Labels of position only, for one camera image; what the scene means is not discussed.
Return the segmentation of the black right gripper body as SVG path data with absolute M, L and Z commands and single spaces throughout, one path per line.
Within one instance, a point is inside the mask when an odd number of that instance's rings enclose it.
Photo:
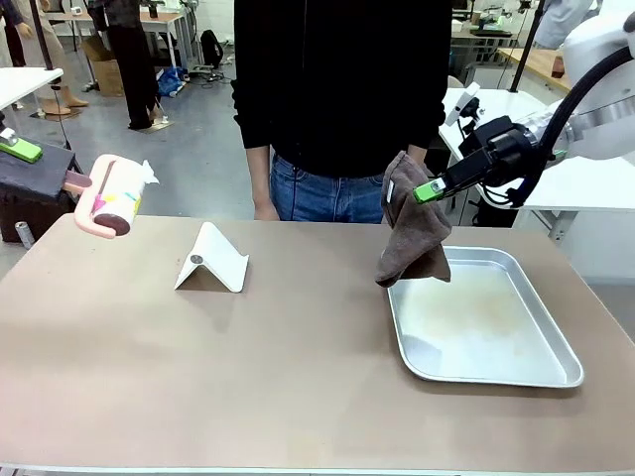
M 460 131 L 464 133 L 458 146 L 462 159 L 476 151 L 487 152 L 495 172 L 532 172 L 539 164 L 535 134 L 525 125 L 512 122 L 508 116 L 478 127 L 471 121 Z

